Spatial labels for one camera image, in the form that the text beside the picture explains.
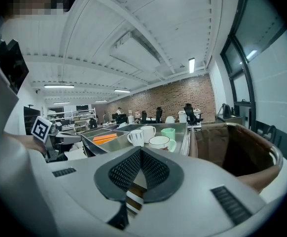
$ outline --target vent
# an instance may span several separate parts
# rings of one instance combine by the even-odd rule
[[[246,221],[252,216],[225,186],[214,188],[211,192],[235,225]]]
[[[53,174],[54,174],[55,177],[60,177],[60,176],[64,176],[64,175],[68,175],[68,174],[74,173],[74,172],[76,172],[76,170],[74,168],[65,168],[65,169],[62,169],[62,170],[54,171]]]
[[[150,72],[154,72],[154,68],[160,66],[158,59],[146,46],[133,38],[131,32],[125,34],[113,45],[110,55],[136,68]]]

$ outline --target fluorescent light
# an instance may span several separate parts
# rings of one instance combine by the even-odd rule
[[[61,104],[69,104],[70,102],[58,102],[58,103],[54,103],[54,105],[61,105]]]
[[[189,59],[189,72],[193,73],[195,68],[195,58]]]
[[[74,88],[71,84],[46,84],[45,88]]]
[[[251,53],[249,53],[247,56],[247,59],[250,59],[256,52],[257,52],[257,50],[253,50]]]
[[[125,92],[125,93],[130,93],[129,90],[122,90],[122,89],[115,89],[115,92]]]

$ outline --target black office chair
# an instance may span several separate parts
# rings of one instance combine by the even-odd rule
[[[157,113],[156,113],[156,119],[155,119],[156,123],[162,123],[161,122],[161,116],[162,116],[162,109],[161,109],[161,107],[158,107]]]
[[[126,114],[119,114],[117,116],[117,119],[116,119],[116,124],[122,124],[124,122],[127,123],[127,116],[126,116]]]
[[[191,107],[191,106],[184,107],[184,110],[185,110],[185,113],[186,113],[187,117],[189,118],[188,124],[194,125],[194,124],[199,123],[199,122],[201,122],[201,121],[204,120],[203,118],[201,118],[201,115],[202,115],[203,113],[200,113],[200,114],[199,114],[199,118],[197,118],[197,117],[195,116],[193,107]]]
[[[96,119],[94,119],[94,118],[90,118],[89,123],[90,123],[90,129],[92,129],[92,128],[97,128],[97,127],[98,127],[98,124],[97,124],[97,122],[96,122]]]
[[[146,124],[147,121],[147,113],[145,111],[142,111],[142,124]]]

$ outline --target brown fabric bin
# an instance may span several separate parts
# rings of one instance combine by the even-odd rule
[[[217,164],[261,192],[279,174],[270,156],[272,144],[239,124],[203,125],[191,132],[189,156]]]

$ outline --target white wall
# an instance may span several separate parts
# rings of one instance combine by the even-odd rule
[[[249,62],[256,120],[287,133],[287,30]]]
[[[226,94],[224,91],[223,82],[217,62],[214,59],[211,59],[211,61],[209,62],[208,71],[214,90],[217,114],[222,104],[226,103]]]
[[[23,107],[28,107],[29,104],[34,105],[31,108],[39,110],[40,113],[47,115],[47,108],[44,103],[43,96],[38,93],[30,86],[27,76],[17,94],[19,101],[14,107],[4,130],[12,134],[25,135],[24,125],[24,110]]]
[[[220,53],[227,41],[228,34],[230,33],[237,6],[238,0],[222,0],[219,32],[212,54],[212,60],[208,66],[210,73],[212,73],[212,75],[210,75],[212,85],[215,84],[214,94],[217,112],[222,103],[234,107],[230,79]]]

